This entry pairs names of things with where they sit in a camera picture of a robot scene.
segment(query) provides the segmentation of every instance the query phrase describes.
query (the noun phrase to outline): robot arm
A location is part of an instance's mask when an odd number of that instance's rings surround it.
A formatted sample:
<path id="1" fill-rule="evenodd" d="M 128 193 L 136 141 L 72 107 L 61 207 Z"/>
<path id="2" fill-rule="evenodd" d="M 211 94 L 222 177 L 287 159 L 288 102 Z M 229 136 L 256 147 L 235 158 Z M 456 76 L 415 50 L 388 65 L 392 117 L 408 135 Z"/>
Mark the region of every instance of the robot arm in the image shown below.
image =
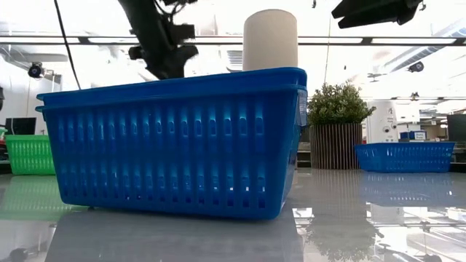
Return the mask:
<path id="1" fill-rule="evenodd" d="M 162 0 L 175 5 L 166 13 L 160 0 L 118 0 L 130 21 L 132 32 L 140 45 L 130 48 L 132 60 L 144 59 L 146 69 L 158 79 L 184 77 L 184 65 L 197 55 L 197 48 L 184 46 L 185 39 L 195 37 L 193 25 L 173 25 L 173 16 L 187 4 L 197 0 Z M 332 11 L 333 18 L 343 17 L 340 28 L 351 28 L 374 23 L 410 21 L 422 0 L 342 0 Z"/>

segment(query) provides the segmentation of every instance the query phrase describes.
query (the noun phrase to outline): reflective table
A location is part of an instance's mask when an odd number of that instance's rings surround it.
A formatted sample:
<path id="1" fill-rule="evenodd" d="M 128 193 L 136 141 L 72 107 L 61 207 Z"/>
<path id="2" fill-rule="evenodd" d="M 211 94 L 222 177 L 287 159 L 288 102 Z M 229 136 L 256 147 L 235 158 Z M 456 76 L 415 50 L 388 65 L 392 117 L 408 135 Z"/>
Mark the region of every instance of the reflective table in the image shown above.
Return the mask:
<path id="1" fill-rule="evenodd" d="M 466 175 L 300 169 L 273 221 L 65 205 L 0 176 L 0 261 L 466 261 Z"/>

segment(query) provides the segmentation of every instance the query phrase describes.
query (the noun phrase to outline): security camera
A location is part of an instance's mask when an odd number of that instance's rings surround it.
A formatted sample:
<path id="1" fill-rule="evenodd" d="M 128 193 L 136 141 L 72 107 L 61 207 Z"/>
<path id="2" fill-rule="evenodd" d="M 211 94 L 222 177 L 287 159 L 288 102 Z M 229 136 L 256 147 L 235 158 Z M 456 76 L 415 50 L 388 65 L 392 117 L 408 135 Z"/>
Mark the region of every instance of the security camera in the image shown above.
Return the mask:
<path id="1" fill-rule="evenodd" d="M 42 67 L 42 63 L 33 62 L 28 70 L 28 75 L 34 79 L 42 79 L 46 73 L 45 68 Z"/>
<path id="2" fill-rule="evenodd" d="M 414 73 L 414 72 L 420 72 L 424 70 L 424 64 L 422 62 L 417 62 L 411 66 L 408 67 L 408 71 Z"/>

